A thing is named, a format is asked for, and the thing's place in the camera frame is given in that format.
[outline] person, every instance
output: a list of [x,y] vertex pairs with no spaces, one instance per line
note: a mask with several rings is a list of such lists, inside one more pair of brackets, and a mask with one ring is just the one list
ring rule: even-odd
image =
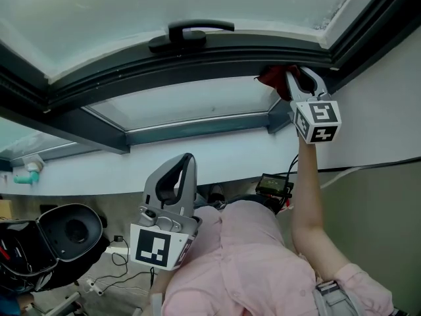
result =
[[[357,296],[368,316],[391,315],[391,292],[350,263],[324,232],[316,147],[301,137],[293,202],[299,255],[284,247],[273,212],[257,202],[197,209],[203,224],[185,261],[177,271],[161,271],[149,293],[164,294],[162,315],[317,316],[312,292],[327,280]],[[151,315],[150,305],[143,315]]]

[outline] floor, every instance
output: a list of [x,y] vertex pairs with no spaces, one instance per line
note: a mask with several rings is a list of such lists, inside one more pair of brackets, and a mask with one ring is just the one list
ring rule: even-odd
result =
[[[223,184],[226,198],[232,198],[238,194],[253,193],[257,179],[239,180]],[[199,189],[202,194],[207,193],[209,188],[203,186]],[[82,203],[94,209],[98,214],[108,220],[108,227],[105,234],[110,240],[114,235],[123,235],[125,240],[130,240],[130,223],[136,222],[138,207],[141,204],[142,193],[115,194],[104,196],[74,196],[74,197],[41,197],[41,196],[4,196],[4,199],[12,200],[13,216],[20,219],[36,219],[39,216],[40,205],[65,205],[68,203]],[[278,218],[282,224],[287,247],[292,247],[289,237],[289,214],[290,211],[281,213]],[[125,247],[124,243],[114,243],[115,247]],[[115,257],[117,263],[122,260]],[[43,311],[47,311],[60,303],[65,297],[78,291],[83,299],[82,303],[89,316],[126,316],[132,315],[137,307],[145,307],[147,294],[150,287],[150,274],[139,275],[126,283],[110,287],[104,296],[98,296],[95,292],[89,292],[86,280],[98,278],[105,275],[119,276],[124,273],[124,266],[117,267],[112,263],[111,254],[104,253],[99,262],[82,277],[79,286],[57,288],[49,292],[35,293],[36,305]],[[122,279],[134,276],[135,274],[149,271],[149,267],[137,263],[128,263],[128,274]],[[117,278],[104,278],[97,281],[97,284],[104,288],[107,285],[117,282]]]

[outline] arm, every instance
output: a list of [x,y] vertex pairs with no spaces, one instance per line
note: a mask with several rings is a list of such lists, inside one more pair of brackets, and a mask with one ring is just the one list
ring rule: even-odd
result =
[[349,263],[323,230],[316,147],[307,145],[300,135],[292,238],[295,249],[324,280],[333,279],[338,270]]
[[161,270],[157,276],[157,278],[155,279],[149,294],[148,294],[148,305],[145,307],[145,309],[143,310],[143,313],[141,314],[141,316],[152,316],[152,309],[151,309],[151,296],[153,294],[162,294],[162,301],[164,301],[165,298],[165,292],[166,292],[166,287],[168,286],[168,284],[170,283],[170,281],[172,280],[172,277],[174,276],[174,274],[176,273],[176,271],[163,271]]

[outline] open case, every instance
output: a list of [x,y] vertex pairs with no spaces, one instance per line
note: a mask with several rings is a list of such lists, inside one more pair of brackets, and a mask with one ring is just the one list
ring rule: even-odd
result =
[[102,233],[98,215],[80,204],[57,207],[34,221],[1,221],[1,287],[13,292],[40,289],[59,261],[79,258]]

